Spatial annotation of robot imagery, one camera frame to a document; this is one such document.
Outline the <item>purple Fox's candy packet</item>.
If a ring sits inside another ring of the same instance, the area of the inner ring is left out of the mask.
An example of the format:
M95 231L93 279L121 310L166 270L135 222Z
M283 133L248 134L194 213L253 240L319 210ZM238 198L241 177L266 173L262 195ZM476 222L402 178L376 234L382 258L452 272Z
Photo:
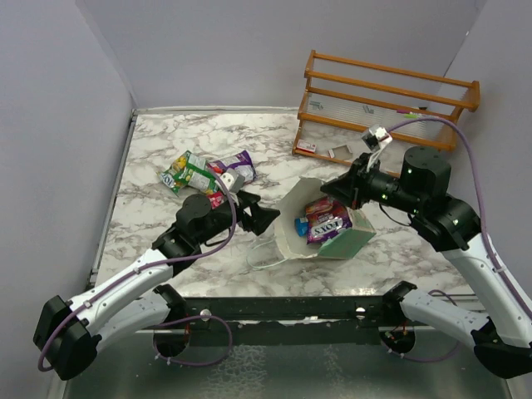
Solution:
M352 227L347 208L342 205L307 214L307 219L307 244L322 244Z

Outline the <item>green white paper bag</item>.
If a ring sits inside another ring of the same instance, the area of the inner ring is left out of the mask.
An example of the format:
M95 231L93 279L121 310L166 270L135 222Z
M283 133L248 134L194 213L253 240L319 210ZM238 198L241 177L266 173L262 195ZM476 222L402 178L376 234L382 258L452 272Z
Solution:
M280 216L248 251L248 266L260 270L292 260L352 259L376 235L364 213L325 195L322 184L302 178L279 201Z

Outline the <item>red snack packet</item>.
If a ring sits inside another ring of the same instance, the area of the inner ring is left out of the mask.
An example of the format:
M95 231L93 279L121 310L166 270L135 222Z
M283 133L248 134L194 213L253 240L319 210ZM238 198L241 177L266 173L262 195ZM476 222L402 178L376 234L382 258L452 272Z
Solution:
M207 195L212 209L216 209L221 206L226 201L226 196L222 191L214 192L213 194Z

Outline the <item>purple snack packet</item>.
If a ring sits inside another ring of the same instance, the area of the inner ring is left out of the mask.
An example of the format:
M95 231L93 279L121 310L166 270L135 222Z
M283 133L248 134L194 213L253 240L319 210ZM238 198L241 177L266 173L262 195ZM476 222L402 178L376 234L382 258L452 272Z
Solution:
M236 155L225 157L221 160L214 160L208 163L209 168L221 175L227 170L236 171L244 177L244 183L248 184L257 179L257 173L253 161L248 151L243 150Z

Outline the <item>yellow green snack packet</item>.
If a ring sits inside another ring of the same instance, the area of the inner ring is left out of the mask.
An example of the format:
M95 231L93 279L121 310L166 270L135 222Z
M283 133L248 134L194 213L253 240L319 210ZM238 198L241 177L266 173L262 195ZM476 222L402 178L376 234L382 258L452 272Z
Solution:
M190 181L189 170L187 169L190 155L191 153L187 150L175 159L169 168L157 174L160 181L175 195Z

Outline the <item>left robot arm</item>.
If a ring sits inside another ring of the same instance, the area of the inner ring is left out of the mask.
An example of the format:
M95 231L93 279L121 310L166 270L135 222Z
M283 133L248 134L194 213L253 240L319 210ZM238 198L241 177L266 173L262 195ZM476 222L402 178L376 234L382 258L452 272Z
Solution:
M144 328L174 328L187 322L182 297L167 283L193 262L219 252L201 247L237 228L261 235L280 212L260 205L260 196L243 190L213 207L202 194L187 197L175 222L137 260L104 283L75 297L49 299L43 306L33 342L40 351L37 368L63 381L85 371L99 352Z

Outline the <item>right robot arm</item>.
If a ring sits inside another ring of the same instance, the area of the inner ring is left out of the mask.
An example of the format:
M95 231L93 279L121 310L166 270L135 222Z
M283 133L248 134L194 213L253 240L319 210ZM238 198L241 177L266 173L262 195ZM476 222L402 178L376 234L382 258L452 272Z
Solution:
M466 202L447 194L451 166L437 150L414 146L394 177L361 154L350 169L320 190L351 209L375 201L411 216L411 227L451 262L484 306L473 313L400 282L383 296L382 316L392 325L431 326L468 347L492 374L511 379L531 371L531 303L508 270L485 248L481 219Z

